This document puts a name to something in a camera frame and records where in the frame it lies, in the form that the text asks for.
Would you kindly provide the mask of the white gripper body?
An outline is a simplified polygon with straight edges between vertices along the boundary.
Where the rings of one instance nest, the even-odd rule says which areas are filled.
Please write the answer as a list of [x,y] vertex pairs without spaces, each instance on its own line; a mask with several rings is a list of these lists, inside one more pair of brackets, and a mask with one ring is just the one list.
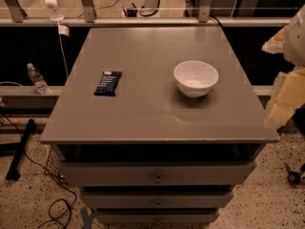
[[302,7],[288,24],[283,55],[286,61],[296,66],[305,65],[305,7]]

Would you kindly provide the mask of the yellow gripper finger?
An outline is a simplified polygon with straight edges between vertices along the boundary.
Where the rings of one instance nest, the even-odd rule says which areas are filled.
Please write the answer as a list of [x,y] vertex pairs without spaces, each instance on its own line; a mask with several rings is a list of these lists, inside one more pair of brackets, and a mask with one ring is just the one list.
[[272,54],[283,53],[283,43],[287,29],[287,26],[280,29],[275,35],[273,35],[267,42],[263,44],[261,50]]
[[280,72],[266,106],[264,124],[277,130],[284,126],[305,104],[305,67],[296,66],[289,73]]

